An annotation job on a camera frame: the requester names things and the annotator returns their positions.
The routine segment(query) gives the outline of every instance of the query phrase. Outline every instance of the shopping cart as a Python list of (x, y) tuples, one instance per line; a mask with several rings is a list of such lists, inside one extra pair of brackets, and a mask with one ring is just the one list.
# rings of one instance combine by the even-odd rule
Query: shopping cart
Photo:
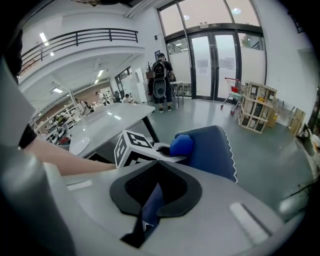
[(242, 84), (239, 79), (228, 78), (228, 77), (225, 77), (224, 79), (226, 80), (226, 84), (228, 85), (229, 96), (222, 103), (221, 109), (224, 108), (224, 104), (226, 103), (226, 101), (230, 97), (232, 97), (233, 99), (236, 100), (235, 107), (233, 108), (233, 110), (230, 111), (231, 115), (233, 115), (235, 113), (236, 107), (240, 106), (240, 104), (241, 104), (242, 96), (245, 92), (246, 86), (244, 84)]

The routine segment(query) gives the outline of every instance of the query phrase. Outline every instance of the wooden crate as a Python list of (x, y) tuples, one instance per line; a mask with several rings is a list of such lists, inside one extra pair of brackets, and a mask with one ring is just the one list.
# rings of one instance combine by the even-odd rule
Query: wooden crate
[(246, 81), (238, 116), (239, 125), (262, 134), (277, 100), (276, 93), (277, 90), (269, 86)]

